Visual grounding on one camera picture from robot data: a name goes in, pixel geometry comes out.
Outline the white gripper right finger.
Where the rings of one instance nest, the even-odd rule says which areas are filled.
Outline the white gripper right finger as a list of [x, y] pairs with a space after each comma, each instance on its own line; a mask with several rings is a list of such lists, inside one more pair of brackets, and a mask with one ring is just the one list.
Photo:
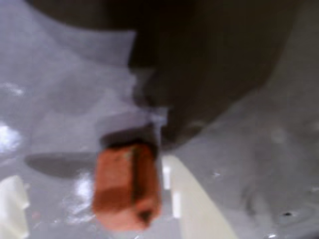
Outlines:
[[171, 193], [172, 215], [183, 239], [236, 239], [234, 230], [188, 168], [163, 156], [163, 188]]

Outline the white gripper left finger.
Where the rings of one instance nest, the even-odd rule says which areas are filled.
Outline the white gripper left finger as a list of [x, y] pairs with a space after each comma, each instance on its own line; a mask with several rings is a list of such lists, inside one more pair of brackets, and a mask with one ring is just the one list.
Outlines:
[[0, 182], [0, 237], [26, 239], [29, 229], [25, 210], [30, 202], [19, 176], [10, 176]]

